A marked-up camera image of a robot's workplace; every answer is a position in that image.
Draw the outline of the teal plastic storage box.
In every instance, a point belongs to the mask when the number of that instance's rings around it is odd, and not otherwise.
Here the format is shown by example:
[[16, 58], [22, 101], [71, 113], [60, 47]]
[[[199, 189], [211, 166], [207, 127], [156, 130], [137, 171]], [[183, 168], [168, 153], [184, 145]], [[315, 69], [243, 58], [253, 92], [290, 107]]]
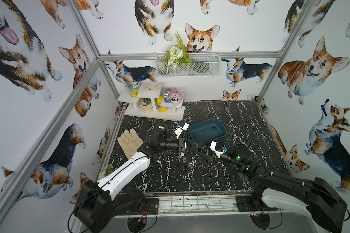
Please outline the teal plastic storage box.
[[216, 118], [192, 124], [188, 131], [193, 143], [198, 147], [210, 145], [212, 141], [221, 141], [227, 135], [225, 126]]

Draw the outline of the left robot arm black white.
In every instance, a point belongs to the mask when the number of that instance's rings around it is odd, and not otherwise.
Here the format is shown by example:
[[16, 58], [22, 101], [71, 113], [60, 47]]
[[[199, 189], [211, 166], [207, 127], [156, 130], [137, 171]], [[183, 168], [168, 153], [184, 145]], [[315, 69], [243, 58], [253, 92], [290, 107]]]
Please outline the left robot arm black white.
[[75, 207], [72, 215], [79, 220], [88, 231], [101, 232], [110, 220], [125, 212], [142, 211], [141, 203], [145, 195], [134, 191], [119, 195], [120, 191], [139, 173], [149, 168], [151, 159], [170, 150], [185, 145], [181, 134], [187, 131], [189, 124], [176, 122], [174, 134], [176, 138], [167, 139], [167, 125], [160, 122], [152, 133], [156, 142], [145, 143], [135, 129], [124, 131], [118, 138], [123, 152], [130, 158], [108, 176], [94, 182], [86, 181], [81, 185], [74, 198]]

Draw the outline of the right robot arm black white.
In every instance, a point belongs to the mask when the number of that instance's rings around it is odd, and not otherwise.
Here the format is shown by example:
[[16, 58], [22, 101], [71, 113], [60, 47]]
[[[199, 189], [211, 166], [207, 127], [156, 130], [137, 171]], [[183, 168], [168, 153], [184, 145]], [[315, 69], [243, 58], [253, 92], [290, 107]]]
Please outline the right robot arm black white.
[[324, 179], [299, 179], [269, 170], [254, 161], [253, 150], [244, 145], [233, 152], [217, 150], [211, 155], [198, 155], [232, 165], [240, 179], [253, 189], [251, 205], [256, 211], [267, 207], [288, 210], [311, 218], [331, 233], [342, 231], [349, 213], [347, 203]]

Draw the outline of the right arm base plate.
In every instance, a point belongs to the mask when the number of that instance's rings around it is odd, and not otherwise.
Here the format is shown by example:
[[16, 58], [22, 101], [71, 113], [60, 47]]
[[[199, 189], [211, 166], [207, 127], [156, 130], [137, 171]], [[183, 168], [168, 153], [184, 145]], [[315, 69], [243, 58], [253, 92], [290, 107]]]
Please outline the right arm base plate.
[[239, 212], [262, 212], [277, 211], [278, 208], [268, 207], [262, 199], [255, 196], [236, 196], [236, 203]]

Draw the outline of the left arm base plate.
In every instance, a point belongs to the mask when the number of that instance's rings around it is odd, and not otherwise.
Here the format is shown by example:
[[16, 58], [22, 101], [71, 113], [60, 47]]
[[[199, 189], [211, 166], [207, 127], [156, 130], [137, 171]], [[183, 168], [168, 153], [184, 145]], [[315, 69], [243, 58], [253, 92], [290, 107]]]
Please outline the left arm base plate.
[[126, 210], [119, 216], [133, 216], [133, 215], [143, 215], [144, 213], [155, 213], [158, 214], [159, 210], [159, 198], [147, 198], [141, 201], [137, 207], [134, 209]]

